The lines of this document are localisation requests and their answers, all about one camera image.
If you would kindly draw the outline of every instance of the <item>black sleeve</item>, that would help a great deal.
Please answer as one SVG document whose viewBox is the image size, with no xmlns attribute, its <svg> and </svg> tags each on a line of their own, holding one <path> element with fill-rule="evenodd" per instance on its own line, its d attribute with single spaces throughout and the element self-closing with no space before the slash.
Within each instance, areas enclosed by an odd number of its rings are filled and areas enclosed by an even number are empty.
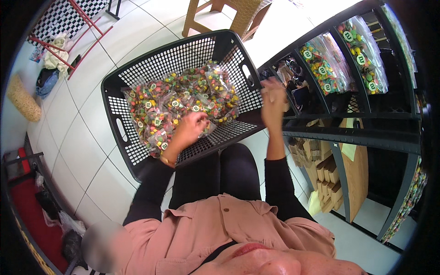
<svg viewBox="0 0 440 275">
<path fill-rule="evenodd" d="M 266 202 L 278 207 L 277 217 L 285 221 L 303 217 L 316 222 L 295 196 L 295 187 L 290 176 L 287 158 L 276 161 L 264 160 L 266 177 Z"/>
<path fill-rule="evenodd" d="M 144 170 L 139 186 L 127 217 L 122 225 L 140 219 L 157 219 L 161 221 L 161 204 L 165 196 L 166 187 L 174 169 L 157 160 L 148 169 Z"/>
</svg>

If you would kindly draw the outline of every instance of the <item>black and white checkered cloth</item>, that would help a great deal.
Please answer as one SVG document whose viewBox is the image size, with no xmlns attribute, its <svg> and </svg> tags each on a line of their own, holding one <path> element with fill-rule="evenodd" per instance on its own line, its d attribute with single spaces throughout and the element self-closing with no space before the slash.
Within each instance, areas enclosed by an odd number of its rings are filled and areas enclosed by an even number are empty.
<svg viewBox="0 0 440 275">
<path fill-rule="evenodd" d="M 108 0 L 76 0 L 76 2 L 92 18 L 107 6 Z M 69 1 L 55 0 L 35 25 L 32 34 L 44 42 L 49 42 L 50 37 L 58 33 L 67 33 L 69 38 L 72 38 L 84 24 L 86 22 Z M 36 46 L 38 44 L 33 41 L 30 43 Z"/>
</svg>

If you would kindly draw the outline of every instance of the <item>black pants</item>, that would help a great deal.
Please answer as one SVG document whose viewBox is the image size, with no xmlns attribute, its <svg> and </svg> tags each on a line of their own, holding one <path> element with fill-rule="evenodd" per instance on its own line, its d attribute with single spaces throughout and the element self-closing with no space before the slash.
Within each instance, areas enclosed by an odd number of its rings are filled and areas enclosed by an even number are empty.
<svg viewBox="0 0 440 275">
<path fill-rule="evenodd" d="M 241 200 L 261 200 L 257 165 L 249 149 L 233 144 L 176 170 L 170 209 L 227 193 Z"/>
</svg>

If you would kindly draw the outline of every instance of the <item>pink shirt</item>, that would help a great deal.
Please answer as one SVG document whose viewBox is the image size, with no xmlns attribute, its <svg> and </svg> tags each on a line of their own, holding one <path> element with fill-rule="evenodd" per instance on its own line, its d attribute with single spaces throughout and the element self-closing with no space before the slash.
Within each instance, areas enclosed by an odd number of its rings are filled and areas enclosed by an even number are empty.
<svg viewBox="0 0 440 275">
<path fill-rule="evenodd" d="M 125 228 L 133 239 L 133 254 L 119 274 L 187 275 L 232 240 L 336 256 L 334 235 L 328 229 L 299 217 L 282 222 L 277 211 L 276 206 L 262 201 L 223 194 L 168 209 L 162 222 L 143 219 L 129 223 Z"/>
</svg>

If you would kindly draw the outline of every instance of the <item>person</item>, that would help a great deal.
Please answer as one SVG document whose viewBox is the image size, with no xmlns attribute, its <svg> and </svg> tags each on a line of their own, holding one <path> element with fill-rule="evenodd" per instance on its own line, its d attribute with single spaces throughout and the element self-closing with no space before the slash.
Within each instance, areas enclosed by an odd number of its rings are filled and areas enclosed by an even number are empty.
<svg viewBox="0 0 440 275">
<path fill-rule="evenodd" d="M 274 78 L 261 84 L 261 116 L 269 131 L 266 202 L 254 158 L 242 144 L 174 168 L 179 153 L 207 125 L 205 113 L 191 113 L 161 161 L 143 175 L 123 224 L 133 252 L 121 274 L 367 274 L 355 263 L 335 259 L 334 235 L 295 197 L 282 137 L 286 92 Z M 174 171 L 161 222 L 161 202 Z"/>
</svg>

